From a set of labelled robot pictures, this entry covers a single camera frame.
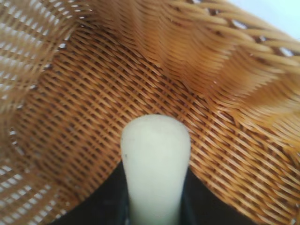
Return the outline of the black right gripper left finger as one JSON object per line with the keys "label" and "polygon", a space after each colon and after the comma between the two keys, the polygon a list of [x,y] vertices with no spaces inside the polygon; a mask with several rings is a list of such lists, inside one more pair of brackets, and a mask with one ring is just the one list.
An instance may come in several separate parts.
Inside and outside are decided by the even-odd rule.
{"label": "black right gripper left finger", "polygon": [[123,163],[86,200],[53,225],[129,225],[128,189]]}

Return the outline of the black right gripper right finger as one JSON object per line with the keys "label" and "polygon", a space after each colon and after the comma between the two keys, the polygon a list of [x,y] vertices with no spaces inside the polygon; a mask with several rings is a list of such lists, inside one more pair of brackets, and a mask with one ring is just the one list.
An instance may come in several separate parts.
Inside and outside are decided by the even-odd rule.
{"label": "black right gripper right finger", "polygon": [[218,199],[191,169],[182,194],[183,225],[254,225],[248,217]]}

